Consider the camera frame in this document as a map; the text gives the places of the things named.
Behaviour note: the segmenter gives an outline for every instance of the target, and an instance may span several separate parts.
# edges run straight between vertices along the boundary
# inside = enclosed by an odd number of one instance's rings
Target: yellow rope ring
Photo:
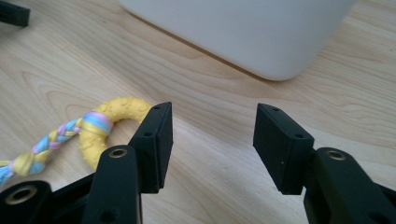
[[[74,119],[52,131],[33,147],[13,161],[0,161],[0,186],[12,176],[42,172],[52,150],[79,133],[79,148],[84,160],[96,169],[100,155],[107,149],[106,138],[113,124],[121,119],[134,119],[141,123],[151,105],[134,97],[119,97],[105,102],[83,118]]]

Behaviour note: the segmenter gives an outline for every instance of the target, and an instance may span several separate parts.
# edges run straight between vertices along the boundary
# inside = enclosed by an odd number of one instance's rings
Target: rope toy
[[[134,119],[141,123],[150,109],[149,103],[134,97],[119,97],[104,102],[82,118],[71,120],[43,137],[32,151],[12,161],[0,161],[0,186],[14,175],[41,173],[49,154],[77,133],[83,158],[95,170],[100,155],[107,149],[106,138],[113,124],[121,119]]]

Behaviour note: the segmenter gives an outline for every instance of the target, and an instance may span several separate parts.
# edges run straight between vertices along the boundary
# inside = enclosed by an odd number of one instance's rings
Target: light wooden surface
[[[10,1],[30,26],[0,24],[0,160],[103,101],[173,103],[165,188],[143,196],[145,223],[306,223],[303,196],[282,196],[252,146],[257,103],[353,155],[396,189],[396,2],[361,0],[299,77],[257,78],[142,22],[117,0]],[[119,122],[108,144],[137,124]],[[40,175],[59,189],[92,170],[72,139]]]

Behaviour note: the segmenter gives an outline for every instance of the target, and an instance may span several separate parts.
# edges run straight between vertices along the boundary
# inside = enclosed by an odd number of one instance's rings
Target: braided rope
[[[135,119],[139,123],[149,112],[150,105],[134,97],[116,98],[105,102],[82,118],[71,120],[43,137],[30,152],[22,153],[12,161],[0,161],[0,186],[14,175],[28,176],[41,173],[49,154],[77,133],[84,160],[96,169],[100,154],[107,148],[105,139],[113,124],[120,119]]]

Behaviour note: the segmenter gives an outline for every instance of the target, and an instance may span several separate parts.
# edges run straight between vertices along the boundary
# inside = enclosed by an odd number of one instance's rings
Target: pastel braided rope
[[[84,160],[96,169],[100,155],[107,149],[106,138],[113,124],[121,119],[134,119],[141,123],[151,105],[134,97],[119,97],[105,102],[84,117],[63,124],[43,137],[32,151],[12,161],[0,161],[0,186],[12,176],[27,176],[41,173],[51,151],[79,133],[79,148]]]

